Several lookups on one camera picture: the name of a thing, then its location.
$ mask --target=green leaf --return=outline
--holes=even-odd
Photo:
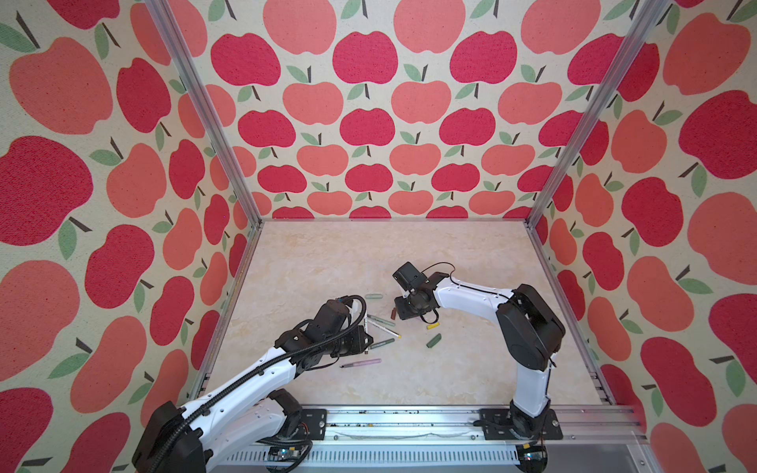
[[[237,102],[243,102],[249,100],[252,97],[252,86],[244,86],[239,89],[237,94]]]
[[[675,29],[678,28],[678,19],[681,18],[681,9],[675,3],[670,7],[668,12],[668,33],[674,35]]]
[[[657,120],[655,120],[655,123],[660,126],[667,125],[668,123],[672,123],[675,120],[678,120],[681,115],[683,114],[678,110],[668,110],[666,112],[662,112],[659,117],[657,117]]]
[[[574,90],[573,92],[568,95],[568,97],[565,99],[566,102],[570,102],[571,100],[576,100],[584,95],[586,95],[586,92],[589,92],[589,89],[591,89],[591,86],[581,86],[578,89]]]
[[[457,95],[455,95],[455,98],[465,98],[473,93],[475,90],[475,84],[468,84],[467,86],[464,86],[462,89],[460,89],[460,92],[457,92]]]
[[[117,164],[121,164],[121,158],[118,157],[118,154],[107,149],[98,149],[97,151],[92,152],[89,157],[105,166],[116,166]]]
[[[636,253],[639,251],[639,243],[641,240],[639,239],[639,232],[636,230],[632,231],[631,234],[628,236],[628,246],[631,247],[631,253],[636,256]]]
[[[209,21],[218,21],[226,13],[226,2],[223,0],[213,0],[210,8],[207,9],[207,19]]]
[[[189,335],[189,324],[187,322],[184,322],[182,323],[182,332],[181,332],[182,345],[187,344],[188,335]]]
[[[171,79],[170,81],[168,81],[168,83],[173,88],[173,90],[177,91],[179,94],[184,94],[187,92],[187,89],[184,89],[182,83],[176,79]]]
[[[757,0],[752,0],[751,2],[747,3],[743,7],[739,8],[739,10],[734,13],[733,17],[731,17],[731,22],[733,23],[741,23],[742,21],[746,21],[749,18],[755,16],[757,14]]]
[[[725,381],[728,382],[728,387],[734,393],[734,396],[739,397],[744,392],[746,376],[744,375],[744,368],[742,368],[741,363],[736,360],[728,363],[725,369]]]
[[[111,49],[111,44],[107,39],[105,26],[102,23],[95,27],[95,46],[97,47],[97,54],[100,56],[100,59],[105,59],[107,52]]]
[[[684,278],[678,282],[679,285],[692,294],[712,294],[712,289],[699,279]]]
[[[521,66],[521,75],[526,82],[536,82],[536,71],[527,64]]]
[[[147,393],[150,392],[151,388],[152,388],[152,383],[144,383],[142,386],[137,387],[137,390],[134,391],[134,394],[132,394],[132,396],[129,398],[129,402],[127,404],[134,404],[135,402],[139,401],[141,398],[147,396]]]
[[[623,111],[623,97],[618,94],[617,97],[615,97],[615,102],[612,104],[612,114],[615,115],[615,118],[620,118],[620,113]]]
[[[620,323],[632,334],[643,334],[641,327],[633,320],[623,319]]]
[[[702,197],[707,187],[707,170],[701,164],[691,173],[691,190],[697,197]]]
[[[357,84],[356,86],[353,86],[352,89],[350,89],[350,93],[347,94],[347,100],[353,100],[354,98],[360,97],[365,90],[365,84]]]
[[[612,10],[610,10],[607,15],[605,15],[603,20],[614,20],[615,18],[621,16],[623,13],[630,10],[632,6],[634,6],[634,2],[635,0],[622,0],[622,2],[612,7]]]
[[[18,52],[32,52],[36,50],[36,46],[29,38],[3,23],[0,23],[0,42]]]
[[[620,181],[610,181],[605,186],[605,189],[607,189],[610,192],[615,192],[615,191],[621,190],[624,187],[625,185],[623,185],[623,183]]]
[[[494,0],[481,0],[478,5],[473,8],[473,13],[471,13],[471,18],[480,18],[483,17],[487,11],[489,11],[494,5]]]
[[[318,144],[318,138],[311,135],[310,133],[300,133],[303,138],[305,138],[305,141],[310,143],[313,146],[319,146]]]
[[[69,220],[63,222],[61,229],[58,230],[58,247],[61,249],[64,260],[69,259],[76,250],[76,228]]]
[[[303,84],[307,84],[307,74],[302,72],[302,69],[295,66],[287,66],[286,70],[289,71],[289,73],[292,77],[294,77],[295,80],[302,82]]]
[[[77,353],[76,355],[69,356],[64,359],[58,366],[53,368],[52,372],[48,376],[48,379],[61,378],[65,375],[69,375],[75,372],[77,369],[84,366],[89,358],[89,353]]]
[[[145,305],[145,286],[142,283],[137,283],[137,287],[134,289],[134,308],[137,309],[137,313],[142,311],[142,306]]]
[[[444,154],[444,157],[454,156],[455,154],[458,154],[461,149],[463,149],[462,145],[453,146],[449,151],[447,151],[447,153]]]
[[[169,230],[171,230],[171,224],[166,221],[158,222],[152,227],[152,231],[156,233],[168,233]]]
[[[157,145],[157,150],[160,151],[163,149],[163,143],[165,142],[166,137],[163,134],[163,127],[158,125],[155,127],[155,144]]]
[[[411,80],[414,80],[415,82],[421,82],[421,71],[419,71],[417,67],[413,66],[412,64],[405,64],[404,66],[405,72]]]
[[[341,9],[341,19],[352,18],[358,10],[360,10],[360,0],[349,0],[344,8]]]
[[[665,405],[662,401],[662,393],[660,393],[659,389],[655,389],[652,391],[652,408],[655,410],[655,414],[657,414],[657,417],[660,417],[660,414],[662,414],[662,407]]]
[[[413,135],[410,135],[408,132],[400,132],[400,135],[402,136],[402,139],[405,140],[407,144],[414,145],[416,143],[416,137]]]
[[[554,148],[547,148],[546,151],[544,151],[542,154],[539,154],[539,156],[536,159],[541,159],[542,157],[549,157],[555,154],[559,150],[559,146],[555,146]]]

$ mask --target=pink pen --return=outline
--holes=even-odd
[[[366,359],[364,361],[356,361],[355,363],[347,363],[346,365],[341,365],[340,368],[352,368],[353,366],[375,365],[376,363],[380,363],[380,362],[381,362],[381,358]]]

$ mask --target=apple stem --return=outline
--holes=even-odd
[[[119,45],[118,41],[116,41],[116,39],[113,37],[113,33],[111,33],[111,31],[107,28],[107,25],[105,24],[105,22],[102,23],[102,27],[105,29],[105,32],[107,33],[107,35],[111,38],[111,41],[113,42],[113,44],[117,48],[120,48],[121,45]]]
[[[679,177],[686,177],[686,176],[688,176],[688,175],[689,175],[689,173],[690,173],[691,171],[693,171],[693,170],[694,170],[694,168],[695,168],[695,167],[697,167],[697,166],[699,166],[699,162],[696,162],[696,163],[692,164],[692,165],[691,165],[691,167],[690,167],[689,169],[685,170],[685,171],[684,171],[684,173],[683,173],[683,174],[681,174],[681,175],[680,175]]]
[[[26,25],[26,21],[24,21],[21,17],[21,13],[19,13],[18,11],[16,12],[16,22],[19,26],[21,26],[23,32],[26,33],[27,36],[29,36],[29,40],[32,42],[34,47],[39,49],[39,43],[37,42],[29,27]]]
[[[738,2],[736,2],[734,7],[731,9],[731,12],[728,14],[728,18],[725,19],[726,21],[730,20],[731,17],[733,17],[734,13],[736,13],[736,10],[738,10],[741,6],[741,2],[743,2],[743,0],[738,0]]]
[[[691,266],[691,265],[687,265],[687,266],[686,266],[686,267],[684,268],[684,270],[683,270],[683,271],[681,271],[681,274],[679,274],[679,275],[677,275],[677,276],[675,277],[675,280],[676,280],[676,281],[680,281],[680,280],[681,280],[681,278],[683,278],[683,277],[684,277],[685,275],[687,275],[687,274],[689,273],[689,271],[691,271],[691,268],[690,268],[690,266]]]
[[[605,107],[605,108],[610,108],[612,106],[612,103],[615,101],[616,98],[618,98],[618,94],[615,94],[615,96],[612,97],[612,100],[610,101],[610,103],[607,104],[607,107]]]
[[[118,157],[121,158],[121,160],[123,161],[123,154],[121,154],[121,150],[118,149],[118,146],[116,145],[116,140],[114,140],[112,136],[111,136],[111,146],[116,151],[116,154],[118,154]]]
[[[655,26],[660,26],[662,24],[662,21],[665,19],[665,17],[668,16],[668,13],[670,13],[670,9],[673,8],[673,4],[671,3],[668,5],[668,9],[665,10],[665,13],[662,14],[662,18],[660,18],[660,21],[657,22]]]
[[[87,344],[81,341],[79,338],[76,339],[76,348],[79,348],[87,353],[92,353],[92,348],[88,347]]]
[[[638,6],[639,6],[639,0],[636,0],[636,2],[634,3],[634,7],[631,9],[631,14],[628,15],[628,17],[631,18],[632,20],[634,19],[634,15],[636,14],[636,8]]]
[[[710,361],[713,362],[716,365],[719,365],[721,363],[725,363],[727,361],[731,361],[732,359],[734,359],[734,356],[733,355],[729,355],[729,356],[720,356],[718,358],[710,358]]]
[[[79,227],[79,230],[81,230],[82,232],[86,233],[86,232],[91,232],[92,231],[92,229],[90,229],[88,226],[86,226],[83,223],[81,223],[79,220],[73,218],[72,216],[68,217],[68,219],[71,221],[72,224],[74,224],[75,226]]]
[[[236,20],[236,17],[234,16],[234,11],[232,10],[232,6],[231,4],[229,4],[229,0],[226,0],[226,10],[229,11],[229,16]]]
[[[659,108],[657,109],[657,112],[655,113],[655,116],[652,117],[652,121],[657,120],[657,116],[660,115],[660,112],[662,111],[663,108],[665,108],[665,101],[664,100],[662,101],[662,103],[660,104]]]

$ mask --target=apple-patterned wallpaper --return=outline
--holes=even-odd
[[[659,60],[632,67],[600,118],[609,147],[584,150],[537,225],[666,473],[757,471],[755,14],[671,2],[637,62]],[[624,84],[640,83],[632,101]]]
[[[639,8],[191,2],[208,34],[195,66],[264,219],[524,218]],[[653,49],[637,67],[656,61]],[[630,81],[621,94],[649,87]],[[182,121],[201,137],[186,105]],[[608,145],[600,123],[586,159]]]
[[[158,40],[133,0],[0,2],[0,473],[134,471],[226,304],[248,221]]]

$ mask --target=white pen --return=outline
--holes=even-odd
[[[374,327],[380,328],[381,330],[385,331],[389,335],[392,335],[393,337],[402,338],[402,335],[398,334],[395,331],[389,330],[388,328],[384,327],[383,325],[380,325],[380,324],[378,324],[376,322],[373,322],[371,319],[368,319],[368,323],[371,324],[371,325],[373,325]]]

